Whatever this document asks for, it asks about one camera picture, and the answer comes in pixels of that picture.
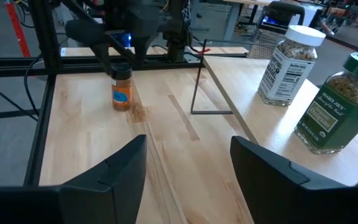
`desk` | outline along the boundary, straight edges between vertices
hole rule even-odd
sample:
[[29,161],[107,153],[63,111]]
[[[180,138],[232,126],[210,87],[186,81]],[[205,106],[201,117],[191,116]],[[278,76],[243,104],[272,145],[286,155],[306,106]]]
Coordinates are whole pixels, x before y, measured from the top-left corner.
[[289,107],[266,105],[257,93],[268,60],[205,56],[204,64],[249,140],[345,185],[358,183],[358,135],[337,154],[314,155],[293,129],[318,88],[306,80]]
[[231,3],[231,9],[229,13],[229,17],[226,20],[226,28],[224,32],[224,40],[231,40],[233,37],[234,27],[236,26],[236,22],[240,12],[241,4],[250,4],[254,5],[252,9],[252,13],[249,19],[249,22],[254,21],[255,14],[257,12],[258,6],[268,6],[274,0],[223,0],[227,3]]
[[[67,49],[66,56],[85,52],[91,55]],[[190,116],[197,69],[133,75],[134,107],[128,112],[112,109],[105,74],[57,76],[40,185],[64,183],[146,134],[138,223],[253,223],[229,155],[231,136],[245,134],[233,115]],[[206,69],[201,79],[197,106],[228,108]]]

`white cap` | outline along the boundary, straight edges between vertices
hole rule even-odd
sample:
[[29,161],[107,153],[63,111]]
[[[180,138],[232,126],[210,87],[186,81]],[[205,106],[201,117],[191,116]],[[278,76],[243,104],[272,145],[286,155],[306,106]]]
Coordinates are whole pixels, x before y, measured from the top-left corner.
[[300,44],[317,47],[323,43],[326,35],[307,26],[290,25],[285,37]]

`spice jar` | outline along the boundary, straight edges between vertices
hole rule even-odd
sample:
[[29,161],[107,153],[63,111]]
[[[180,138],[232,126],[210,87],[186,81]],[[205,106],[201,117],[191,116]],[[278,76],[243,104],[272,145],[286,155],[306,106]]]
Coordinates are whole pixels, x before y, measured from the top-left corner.
[[341,151],[358,133],[358,53],[321,87],[295,134],[315,154]]
[[112,65],[111,74],[112,107],[118,111],[131,108],[132,68],[128,63]]
[[263,102],[288,106],[317,59],[315,47],[325,34],[306,26],[288,26],[285,40],[278,43],[258,88]]

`floor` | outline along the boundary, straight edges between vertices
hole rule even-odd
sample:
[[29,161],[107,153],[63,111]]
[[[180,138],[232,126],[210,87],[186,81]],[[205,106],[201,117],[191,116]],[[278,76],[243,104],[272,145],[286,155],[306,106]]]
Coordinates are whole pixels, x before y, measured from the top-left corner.
[[[230,6],[202,4],[200,14],[203,18],[197,20],[197,24],[209,27],[209,31],[194,31],[200,40],[205,38],[221,39],[223,29]],[[27,18],[28,25],[31,25],[30,18]],[[39,54],[39,46],[33,29],[23,27],[27,45],[32,56]],[[337,36],[342,40],[358,45],[358,28],[343,27]],[[64,35],[58,35],[62,41]],[[247,37],[234,34],[233,40],[249,41]],[[159,37],[154,44],[163,45]],[[326,77],[341,69],[341,65],[347,55],[351,52],[326,40],[317,49],[318,61],[311,72],[309,79],[315,85],[321,85]],[[16,36],[12,28],[9,16],[7,15],[3,1],[0,1],[0,57],[22,57]],[[39,107],[44,92],[45,82],[38,78],[30,78],[29,86],[35,104]],[[30,109],[30,104],[25,95],[22,78],[0,78],[0,90],[14,100],[19,106]],[[8,102],[0,97],[0,111],[14,110]],[[27,167],[27,160],[34,137],[36,123],[27,117],[0,119],[0,185],[21,185]]]

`seasoning jar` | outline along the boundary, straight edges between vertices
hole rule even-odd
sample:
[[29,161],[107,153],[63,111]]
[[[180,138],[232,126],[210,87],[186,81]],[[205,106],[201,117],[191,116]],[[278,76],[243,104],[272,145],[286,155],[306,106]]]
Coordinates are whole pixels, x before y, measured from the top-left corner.
[[118,111],[131,108],[132,68],[128,63],[112,65],[111,73],[112,107]]
[[299,120],[295,134],[315,154],[341,151],[358,133],[358,53],[328,77]]
[[291,25],[278,43],[260,81],[258,93],[269,105],[289,106],[317,59],[315,47],[325,34],[306,26]]

